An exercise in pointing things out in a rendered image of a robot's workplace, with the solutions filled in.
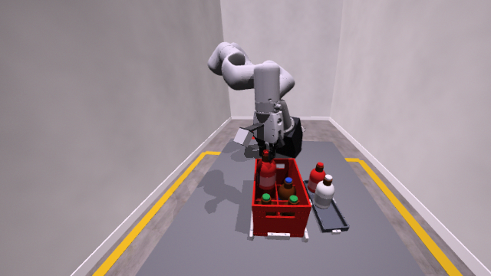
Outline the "white bottle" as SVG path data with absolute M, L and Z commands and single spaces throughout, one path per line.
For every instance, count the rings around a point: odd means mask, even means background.
M 334 186 L 332 184 L 332 176 L 326 175 L 323 181 L 320 181 L 315 190 L 313 198 L 314 204 L 322 209 L 326 209 L 330 206 L 331 200 L 334 195 Z

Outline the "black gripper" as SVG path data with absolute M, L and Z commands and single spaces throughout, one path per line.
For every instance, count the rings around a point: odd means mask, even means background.
M 268 142 L 268 160 L 271 161 L 275 158 L 275 150 L 285 145 L 282 139 L 284 138 L 284 123 L 282 112 L 277 110 L 275 112 L 263 113 L 255 110 L 253 116 L 253 124 L 255 123 L 264 124 L 264 127 L 253 131 L 253 137 L 255 138 L 259 146 L 259 156 L 262 156 L 263 150 L 266 150 L 265 142 Z M 277 140 L 278 144 L 276 143 Z

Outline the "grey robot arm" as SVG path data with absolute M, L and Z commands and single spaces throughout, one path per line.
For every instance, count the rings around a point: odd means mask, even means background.
M 228 57 L 225 59 L 226 56 Z M 280 110 L 284 133 L 294 128 L 295 122 L 290 118 L 287 104 L 281 97 L 295 86 L 295 80 L 274 61 L 254 65 L 239 45 L 223 42 L 213 52 L 208 67 L 214 74 L 223 76 L 224 81 L 233 90 L 254 89 L 256 111 L 270 113 Z M 240 127 L 234 141 L 248 147 L 254 135 L 253 131 L 261 127 L 264 127 L 264 124 L 255 123 L 246 128 Z

